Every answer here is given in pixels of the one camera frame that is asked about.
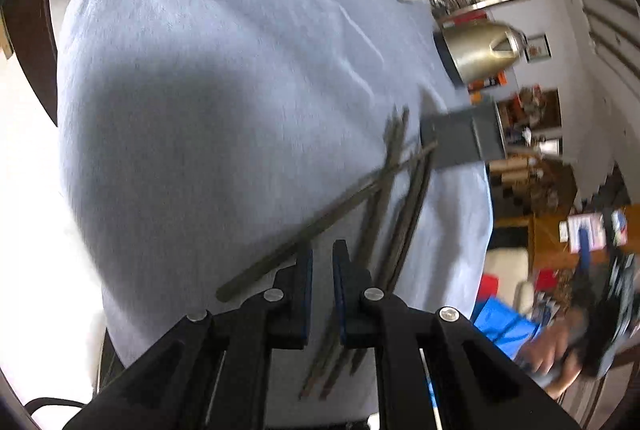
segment picture frame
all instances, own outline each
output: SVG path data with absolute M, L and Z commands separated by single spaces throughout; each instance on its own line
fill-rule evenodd
M 549 49 L 549 42 L 546 39 L 546 34 L 527 38 L 525 56 L 527 57 L 527 62 L 529 64 L 551 58 L 551 50 Z

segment floor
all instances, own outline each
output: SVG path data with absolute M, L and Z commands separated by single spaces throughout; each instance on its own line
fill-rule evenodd
M 50 0 L 55 36 L 68 2 Z M 61 194 L 57 129 L 2 53 L 0 160 L 0 368 L 22 403 L 87 402 L 104 337 L 100 284 Z M 34 419 L 59 430 L 77 410 Z

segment white wall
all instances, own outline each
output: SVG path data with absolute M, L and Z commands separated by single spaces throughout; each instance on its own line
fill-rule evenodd
M 519 0 L 494 6 L 491 13 L 495 20 L 507 22 L 527 36 L 546 34 L 551 59 L 530 64 L 521 60 L 514 67 L 516 80 L 519 87 L 539 84 L 558 89 L 563 150 L 567 156 L 578 158 L 586 137 L 583 126 L 593 117 L 593 97 L 564 0 Z
M 576 174 L 580 174 L 578 188 L 583 198 L 588 198 L 597 191 L 590 188 L 599 179 L 603 168 L 603 160 L 612 156 L 618 162 L 629 196 L 633 202 L 640 201 L 640 82 L 617 59 L 603 48 L 598 48 L 599 57 L 593 49 L 589 37 L 589 25 L 582 12 L 582 5 L 594 7 L 614 22 L 620 22 L 636 38 L 640 38 L 640 21 L 628 14 L 618 17 L 619 10 L 607 9 L 608 4 L 602 0 L 564 0 L 565 9 L 575 33 L 577 47 L 584 67 L 591 75 L 591 92 L 593 93 L 593 120 L 598 123 L 596 129 L 604 136 L 597 134 L 593 140 L 588 140 L 588 146 L 583 147 L 575 165 Z M 610 32 L 601 31 L 608 38 Z M 613 45 L 617 45 L 615 38 L 609 38 Z M 619 48 L 625 52 L 628 46 L 622 39 Z M 637 52 L 626 50 L 631 59 L 638 58 Z

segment gold kettle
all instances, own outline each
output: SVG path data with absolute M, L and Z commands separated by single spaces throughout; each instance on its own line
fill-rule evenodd
M 435 32 L 438 54 L 454 85 L 495 76 L 523 54 L 526 39 L 508 24 L 476 20 Z

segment red object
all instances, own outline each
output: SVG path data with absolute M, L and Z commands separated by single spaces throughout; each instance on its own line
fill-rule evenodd
M 483 302 L 491 296 L 496 296 L 498 294 L 498 282 L 497 276 L 483 273 L 478 294 L 476 295 L 476 302 Z
M 550 291 L 558 285 L 558 277 L 553 269 L 541 269 L 536 279 L 536 291 Z
M 486 15 L 486 11 L 476 10 L 476 11 L 469 11 L 464 15 L 455 17 L 453 19 L 453 23 L 455 25 L 460 25 L 465 22 L 473 22 L 473 20 L 489 20 L 489 18 Z

